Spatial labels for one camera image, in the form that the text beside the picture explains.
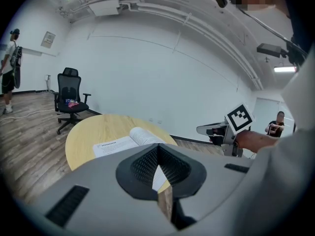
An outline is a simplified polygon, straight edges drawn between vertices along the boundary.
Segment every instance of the chair armrest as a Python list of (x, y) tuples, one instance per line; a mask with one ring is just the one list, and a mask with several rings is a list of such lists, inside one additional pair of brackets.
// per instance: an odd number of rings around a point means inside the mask
[(58, 103), (59, 93), (58, 92), (53, 92), (53, 94), (55, 96), (55, 111), (58, 112), (59, 109), (57, 108), (57, 103)]
[(91, 96), (91, 94), (89, 94), (89, 93), (84, 93), (83, 95), (85, 95), (84, 103), (86, 104), (87, 101), (88, 101), (88, 96)]

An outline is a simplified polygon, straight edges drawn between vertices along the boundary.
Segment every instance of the cable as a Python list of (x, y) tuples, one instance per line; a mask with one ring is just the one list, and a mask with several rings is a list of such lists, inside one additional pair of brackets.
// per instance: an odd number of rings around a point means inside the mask
[(33, 114), (36, 114), (36, 113), (39, 113), (39, 112), (45, 112), (45, 111), (54, 111), (55, 109), (49, 109), (49, 110), (41, 110), (41, 111), (36, 111), (34, 113), (30, 113), (28, 114), (27, 116), (23, 116), (23, 117), (8, 117), (8, 118), (4, 118), (2, 120), (0, 120), (0, 122), (2, 122), (3, 120), (6, 120), (6, 119), (22, 119), (22, 118), (26, 118), (30, 115), (33, 115)]
[(290, 40), (288, 40), (286, 37), (284, 37), (283, 35), (281, 35), (280, 33), (278, 33), (277, 31), (275, 31), (274, 29), (270, 28), (269, 26), (267, 26), (266, 24), (264, 24), (263, 22), (261, 22), (259, 19), (257, 19), (256, 17), (251, 16), (250, 14), (246, 13), (245, 11), (243, 11), (242, 9), (238, 8), (242, 13), (244, 13), (246, 16), (254, 19), (257, 23), (259, 23), (261, 26), (263, 26), (266, 30), (268, 30), (269, 32), (271, 32), (273, 35), (277, 36), (278, 38), (282, 39), (284, 42), (290, 44), (292, 47), (294, 47), (297, 51), (299, 51), (304, 58), (307, 57), (307, 53), (302, 50), (300, 47), (298, 47), (296, 44), (292, 43)]

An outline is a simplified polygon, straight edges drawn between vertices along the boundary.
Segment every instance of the wooden table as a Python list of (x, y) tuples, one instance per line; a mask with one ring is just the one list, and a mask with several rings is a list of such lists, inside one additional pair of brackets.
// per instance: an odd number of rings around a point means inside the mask
[(65, 155), (71, 170), (95, 159), (93, 145), (129, 136), (134, 127), (149, 130), (167, 144), (177, 145), (167, 132), (147, 121), (120, 115), (93, 116), (76, 124), (68, 134)]

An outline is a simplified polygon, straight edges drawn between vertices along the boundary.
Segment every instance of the white sneaker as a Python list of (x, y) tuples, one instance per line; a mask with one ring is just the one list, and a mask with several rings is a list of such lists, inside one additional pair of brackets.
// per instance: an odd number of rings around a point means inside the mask
[(3, 111), (3, 114), (5, 115), (5, 114), (9, 114), (11, 112), (13, 112), (12, 108), (5, 108), (4, 111)]

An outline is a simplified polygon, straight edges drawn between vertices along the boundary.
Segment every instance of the wooden floor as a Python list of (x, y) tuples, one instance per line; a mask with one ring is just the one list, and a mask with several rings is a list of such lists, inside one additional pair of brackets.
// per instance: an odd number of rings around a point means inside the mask
[[(0, 166), (13, 195), (26, 203), (32, 202), (49, 186), (71, 172), (65, 157), (65, 141), (72, 125), (57, 135), (60, 126), (54, 110), (54, 97), (49, 93), (27, 93), (13, 96), (14, 113), (0, 117)], [(0, 98), (0, 113), (4, 109)], [(40, 112), (22, 119), (30, 113)], [(80, 118), (93, 116), (80, 113)], [(175, 140), (178, 146), (205, 153), (220, 154), (215, 146)]]

